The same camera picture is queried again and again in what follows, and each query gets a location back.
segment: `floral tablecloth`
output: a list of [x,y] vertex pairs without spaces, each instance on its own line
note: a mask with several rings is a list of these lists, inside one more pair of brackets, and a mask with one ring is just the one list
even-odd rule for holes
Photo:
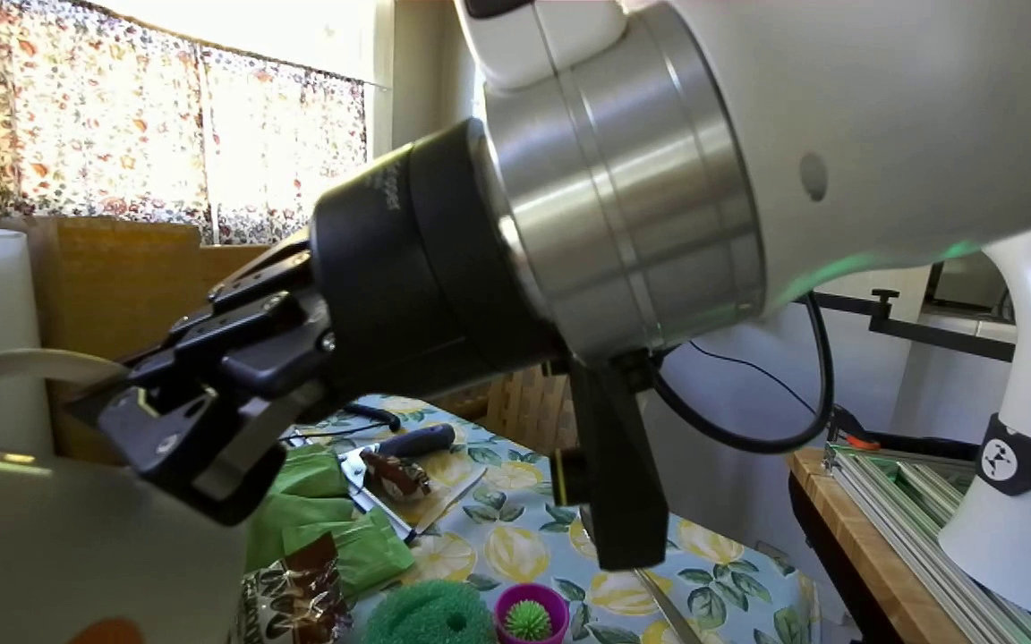
[[[552,506],[548,457],[425,401],[362,398],[362,404],[401,416],[409,430],[455,427],[458,451],[468,457],[425,463],[433,480],[461,476],[450,472],[461,465],[486,469],[471,492],[415,541],[415,569],[404,575],[404,585],[419,581],[464,581],[489,603],[502,585],[538,581],[569,599],[573,639],[678,644],[674,627],[637,575],[600,572],[576,513]],[[702,639],[811,639],[816,599],[801,572],[686,519],[669,519],[666,562],[651,569],[651,581],[685,609]]]

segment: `black bracket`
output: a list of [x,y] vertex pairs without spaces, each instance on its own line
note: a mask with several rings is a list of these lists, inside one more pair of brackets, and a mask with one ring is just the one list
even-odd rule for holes
[[821,306],[848,310],[848,316],[870,316],[870,331],[901,336],[912,345],[950,348],[950,352],[964,352],[964,355],[980,355],[980,356],[996,356],[996,360],[1013,360],[1013,352],[1017,352],[1013,345],[893,317],[893,299],[897,296],[897,291],[872,291],[872,296],[876,299],[811,292],[811,299]]
[[640,355],[569,366],[583,445],[579,488],[591,500],[591,541],[600,569],[649,569],[666,554],[669,508],[632,401],[643,387],[640,372],[649,372]]

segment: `black handle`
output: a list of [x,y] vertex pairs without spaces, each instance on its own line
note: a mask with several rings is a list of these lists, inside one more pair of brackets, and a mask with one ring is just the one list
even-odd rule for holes
[[591,541],[600,569],[649,569],[666,554],[666,492],[654,472],[637,387],[617,366],[569,366],[583,465],[591,484]]
[[455,445],[455,430],[450,427],[424,427],[401,435],[391,435],[377,447],[377,454],[391,454],[391,457],[424,457],[424,454],[438,454],[449,451]]
[[381,423],[381,427],[387,427],[394,432],[404,427],[401,416],[394,416],[387,407],[371,407],[371,404],[344,404],[344,416],[371,417],[371,423]]

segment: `black cable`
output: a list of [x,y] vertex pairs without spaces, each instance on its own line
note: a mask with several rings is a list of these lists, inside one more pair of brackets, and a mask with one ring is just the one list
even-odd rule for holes
[[752,454],[785,454],[785,451],[795,451],[795,447],[807,447],[810,441],[816,441],[829,416],[835,416],[835,356],[829,356],[829,336],[828,336],[828,321],[825,321],[825,310],[816,306],[811,292],[801,296],[807,304],[807,316],[810,316],[810,328],[811,328],[811,348],[816,348],[816,366],[821,366],[821,407],[811,416],[811,423],[795,432],[795,435],[785,435],[785,441],[754,441],[754,435],[745,435],[745,432],[733,432],[733,430],[723,430],[716,423],[710,423],[704,416],[698,416],[669,383],[666,377],[657,372],[654,377],[654,395],[657,401],[666,401],[669,413],[678,413],[692,430],[733,447],[733,451],[752,451]]
[[816,416],[816,407],[811,407],[795,387],[786,387],[779,377],[772,377],[772,372],[764,370],[758,360],[745,360],[745,356],[733,356],[733,355],[710,352],[710,348],[702,348],[698,341],[692,341],[686,348],[698,352],[698,355],[704,355],[704,356],[729,360],[729,366],[745,366],[745,370],[758,372],[764,380],[778,383],[786,398],[795,398],[810,416]]
[[938,457],[955,457],[955,463],[976,463],[980,454],[980,445],[965,445],[965,441],[870,432],[848,407],[835,407],[829,430],[876,445],[883,451],[938,454]]

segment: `silver metal cylinder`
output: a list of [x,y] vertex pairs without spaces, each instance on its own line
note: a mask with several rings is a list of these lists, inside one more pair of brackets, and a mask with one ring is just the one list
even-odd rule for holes
[[486,101],[489,192],[533,304],[579,356],[754,316],[764,243],[710,64],[669,7]]

